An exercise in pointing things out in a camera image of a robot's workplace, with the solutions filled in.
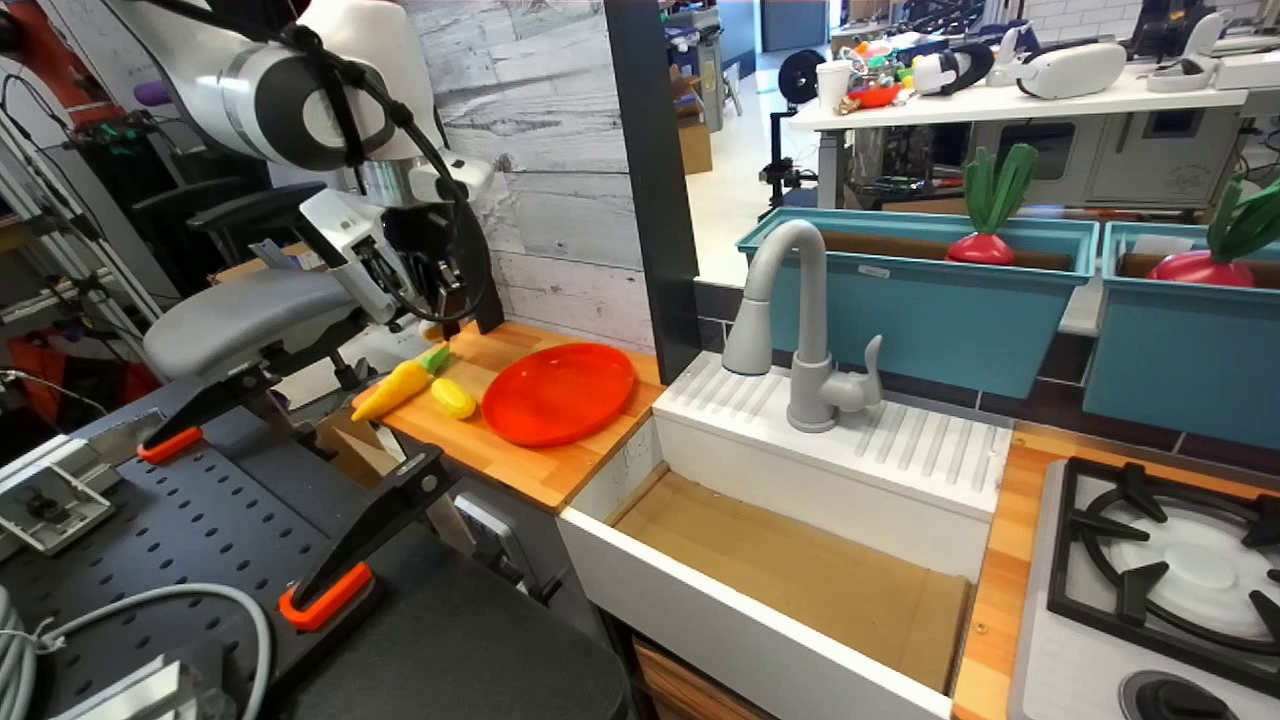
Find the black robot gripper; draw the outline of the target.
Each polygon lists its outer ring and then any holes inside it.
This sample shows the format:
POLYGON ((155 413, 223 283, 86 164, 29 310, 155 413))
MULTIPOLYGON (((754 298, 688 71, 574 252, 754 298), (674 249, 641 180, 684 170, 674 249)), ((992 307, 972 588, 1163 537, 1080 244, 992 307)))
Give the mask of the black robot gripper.
POLYGON ((379 209, 363 196, 321 188, 302 202, 308 244, 378 320, 433 320, 458 337, 466 320, 480 332, 503 324, 487 238, 469 202, 379 209))

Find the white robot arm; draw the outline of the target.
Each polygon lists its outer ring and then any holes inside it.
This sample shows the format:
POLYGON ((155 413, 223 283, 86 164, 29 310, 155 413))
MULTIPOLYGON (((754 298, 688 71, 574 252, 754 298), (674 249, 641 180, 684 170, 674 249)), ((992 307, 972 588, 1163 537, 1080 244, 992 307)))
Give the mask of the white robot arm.
POLYGON ((302 198, 306 238, 379 324, 448 337, 503 324, 477 198, 487 159, 438 122, 424 42, 396 0, 308 0, 279 27, 212 0, 104 0, 185 116, 216 143, 306 170, 349 170, 302 198))

